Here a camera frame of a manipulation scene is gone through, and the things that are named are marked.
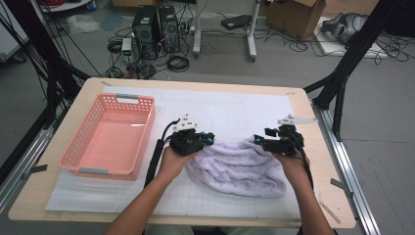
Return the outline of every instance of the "white paper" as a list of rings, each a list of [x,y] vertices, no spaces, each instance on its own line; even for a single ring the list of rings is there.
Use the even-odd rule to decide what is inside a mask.
[[[212,132],[215,139],[235,143],[253,134],[264,135],[265,127],[277,127],[278,119],[292,113],[286,96],[115,86],[106,87],[104,92],[155,97],[156,120],[139,177],[136,181],[97,179],[63,170],[47,211],[122,212],[143,188],[157,139],[170,122],[185,114],[198,124],[198,132]],[[199,186],[186,169],[167,188],[154,214],[300,219],[288,181],[282,199],[248,198]]]

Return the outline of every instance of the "pink plastic basket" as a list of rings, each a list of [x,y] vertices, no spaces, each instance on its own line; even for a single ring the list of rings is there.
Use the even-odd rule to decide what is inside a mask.
[[[153,97],[98,95],[59,167],[80,176],[136,180],[155,117]]]

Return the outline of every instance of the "gray floor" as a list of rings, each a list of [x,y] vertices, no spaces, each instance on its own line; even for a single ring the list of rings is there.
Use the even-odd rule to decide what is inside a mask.
[[[85,13],[84,10],[68,14]],[[114,12],[100,9],[91,13],[99,23],[113,17]],[[113,30],[73,35],[76,44],[92,61],[99,72],[109,67],[108,38],[131,25],[131,18],[123,18]],[[90,74],[97,74],[79,52],[64,37],[74,64]],[[203,51],[199,59],[188,55],[190,68],[183,73],[168,71],[169,78],[159,72],[156,80],[194,81],[252,84],[266,86],[304,87],[330,74],[340,57],[317,57],[308,50],[294,52],[283,38],[273,36],[256,42],[257,59],[248,59],[246,39],[223,34],[203,37]],[[415,55],[412,44],[405,49]],[[376,65],[364,59],[353,72],[346,90],[342,136],[350,160],[359,178],[366,199],[381,233],[411,234],[415,230],[415,137],[412,134],[415,109],[415,60],[399,62],[383,60]],[[318,92],[309,94],[314,98]],[[41,87],[30,63],[8,62],[0,65],[0,164],[10,155],[19,140],[45,107]],[[100,234],[106,223],[81,222],[25,222],[12,221],[6,208],[0,215],[2,234]],[[296,234],[284,229],[282,234]],[[340,234],[362,234],[357,225]]]

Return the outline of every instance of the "purple cloth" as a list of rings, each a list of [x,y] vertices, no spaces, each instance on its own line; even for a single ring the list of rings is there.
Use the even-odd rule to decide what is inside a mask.
[[[186,163],[186,169],[196,183],[222,193],[282,198],[286,183],[276,169],[279,165],[271,153],[254,143],[252,136],[236,144],[215,140]]]

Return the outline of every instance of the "electronic equipment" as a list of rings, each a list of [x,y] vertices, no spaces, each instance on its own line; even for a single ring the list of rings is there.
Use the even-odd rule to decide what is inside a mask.
[[[168,129],[173,126],[173,134],[165,137]],[[213,133],[196,133],[197,124],[192,121],[188,115],[183,118],[172,121],[167,125],[162,133],[161,139],[158,139],[156,148],[150,160],[149,169],[147,170],[146,181],[144,187],[146,187],[155,177],[156,169],[160,161],[161,153],[164,145],[170,142],[170,147],[173,151],[181,156],[188,156],[190,154],[201,151],[205,146],[212,145],[214,143]]]
[[[238,27],[248,26],[251,22],[252,16],[242,15],[239,17],[229,18],[221,21],[221,24],[228,30],[232,30]]]
[[[122,39],[122,47],[121,47],[122,57],[127,64],[134,63],[134,53],[132,50],[132,40],[131,38],[123,38]]]
[[[173,6],[159,7],[161,40],[167,53],[179,52],[179,24]]]
[[[330,32],[344,45],[348,45],[349,41],[360,31],[365,22],[366,19],[356,13],[340,13],[335,18],[324,21],[321,31]]]
[[[132,23],[141,59],[156,59],[157,45],[161,40],[157,9],[153,5],[138,6]]]
[[[297,132],[296,124],[315,121],[317,121],[317,119],[314,117],[294,117],[289,115],[284,119],[278,120],[278,123],[281,124],[278,128],[265,128],[265,135],[272,137],[278,136],[280,137],[279,140],[265,139],[262,136],[254,135],[254,143],[260,145],[264,151],[282,154],[286,157],[295,156],[295,158],[299,158],[303,162],[311,188],[314,188],[314,183],[303,149],[304,138]]]

